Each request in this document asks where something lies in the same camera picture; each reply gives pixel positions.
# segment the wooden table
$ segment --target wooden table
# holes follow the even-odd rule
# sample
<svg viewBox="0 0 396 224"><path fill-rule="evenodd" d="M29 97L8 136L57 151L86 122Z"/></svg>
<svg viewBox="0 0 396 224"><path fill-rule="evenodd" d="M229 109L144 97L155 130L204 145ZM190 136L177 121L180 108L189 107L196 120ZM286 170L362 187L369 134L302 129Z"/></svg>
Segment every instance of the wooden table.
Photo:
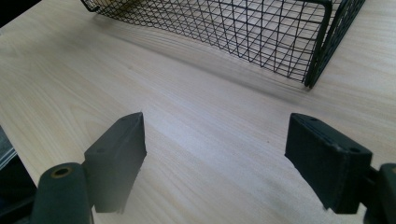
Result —
<svg viewBox="0 0 396 224"><path fill-rule="evenodd" d="M317 86L164 31L42 1L0 35L0 124L37 183L143 111L148 155L126 211L96 223L361 223L324 211L284 157L304 113L396 161L396 2L371 0Z"/></svg>

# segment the table surface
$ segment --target table surface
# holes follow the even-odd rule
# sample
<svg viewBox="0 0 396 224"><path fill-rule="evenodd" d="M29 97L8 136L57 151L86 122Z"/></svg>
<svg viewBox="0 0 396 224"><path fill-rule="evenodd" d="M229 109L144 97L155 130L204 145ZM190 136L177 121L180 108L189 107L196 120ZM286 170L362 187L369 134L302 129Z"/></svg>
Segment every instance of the table surface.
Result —
<svg viewBox="0 0 396 224"><path fill-rule="evenodd" d="M125 213L96 223L361 223L325 211L284 157L289 116L396 161L396 2L367 1L316 87L180 35L42 1L0 31L0 124L33 180L142 111Z"/></svg>

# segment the metal grid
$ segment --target metal grid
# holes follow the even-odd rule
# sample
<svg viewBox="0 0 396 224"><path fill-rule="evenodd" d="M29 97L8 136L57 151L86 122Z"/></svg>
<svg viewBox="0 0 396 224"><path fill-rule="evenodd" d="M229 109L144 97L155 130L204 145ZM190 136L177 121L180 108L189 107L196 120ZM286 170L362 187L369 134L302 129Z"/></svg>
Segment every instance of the metal grid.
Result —
<svg viewBox="0 0 396 224"><path fill-rule="evenodd" d="M342 0L81 1L90 11L201 40L307 85Z"/></svg>

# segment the black wire basket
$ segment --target black wire basket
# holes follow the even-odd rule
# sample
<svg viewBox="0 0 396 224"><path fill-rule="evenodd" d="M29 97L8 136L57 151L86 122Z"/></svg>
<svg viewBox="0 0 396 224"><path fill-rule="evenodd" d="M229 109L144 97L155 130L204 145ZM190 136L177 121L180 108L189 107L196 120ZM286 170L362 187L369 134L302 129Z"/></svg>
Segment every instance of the black wire basket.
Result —
<svg viewBox="0 0 396 224"><path fill-rule="evenodd" d="M364 0L81 0L91 12L228 51L312 88Z"/></svg>

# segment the basket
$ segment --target basket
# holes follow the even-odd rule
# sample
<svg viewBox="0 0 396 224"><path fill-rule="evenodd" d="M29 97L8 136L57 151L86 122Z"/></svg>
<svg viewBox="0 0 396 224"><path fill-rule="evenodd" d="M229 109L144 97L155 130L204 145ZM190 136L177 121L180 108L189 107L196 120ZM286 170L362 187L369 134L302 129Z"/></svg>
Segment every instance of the basket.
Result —
<svg viewBox="0 0 396 224"><path fill-rule="evenodd" d="M312 88L364 0L81 0L91 12L201 40Z"/></svg>

